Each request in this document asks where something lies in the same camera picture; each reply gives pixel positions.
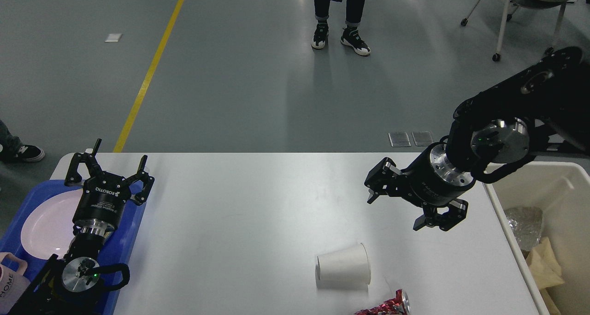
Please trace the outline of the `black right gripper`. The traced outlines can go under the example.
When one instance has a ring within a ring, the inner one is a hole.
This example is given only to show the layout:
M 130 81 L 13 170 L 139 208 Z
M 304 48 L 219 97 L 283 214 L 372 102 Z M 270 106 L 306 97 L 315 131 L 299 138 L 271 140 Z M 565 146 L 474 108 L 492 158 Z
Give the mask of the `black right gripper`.
M 445 143 L 432 143 L 402 170 L 389 157 L 383 158 L 369 171 L 364 185 L 369 189 L 368 204 L 390 196 L 420 206 L 423 214 L 415 219 L 413 231 L 436 226 L 448 231 L 466 218 L 469 203 L 456 198 L 475 183 L 469 172 L 451 163 Z

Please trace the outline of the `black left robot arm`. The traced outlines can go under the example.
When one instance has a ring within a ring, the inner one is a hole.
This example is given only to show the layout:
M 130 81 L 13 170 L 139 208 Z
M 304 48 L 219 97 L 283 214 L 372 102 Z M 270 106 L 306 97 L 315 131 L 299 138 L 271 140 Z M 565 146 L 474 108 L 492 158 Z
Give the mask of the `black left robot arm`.
M 10 315 L 95 315 L 105 295 L 129 283 L 126 263 L 102 263 L 99 256 L 119 229 L 126 205 L 145 204 L 155 179 L 146 171 L 147 155 L 129 177 L 103 170 L 96 158 L 100 144 L 97 139 L 90 153 L 75 153 L 65 175 L 65 186 L 82 189 L 67 252 L 46 260 Z

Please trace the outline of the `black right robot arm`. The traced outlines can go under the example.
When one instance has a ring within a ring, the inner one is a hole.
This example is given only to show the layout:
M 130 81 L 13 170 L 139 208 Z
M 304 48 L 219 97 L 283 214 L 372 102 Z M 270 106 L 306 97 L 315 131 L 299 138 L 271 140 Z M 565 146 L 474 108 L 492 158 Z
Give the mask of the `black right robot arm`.
M 461 195 L 492 184 L 538 156 L 589 156 L 589 58 L 561 48 L 524 71 L 466 99 L 449 134 L 409 166 L 381 160 L 364 182 L 367 203 L 400 197 L 422 209 L 413 230 L 448 231 L 466 218 Z

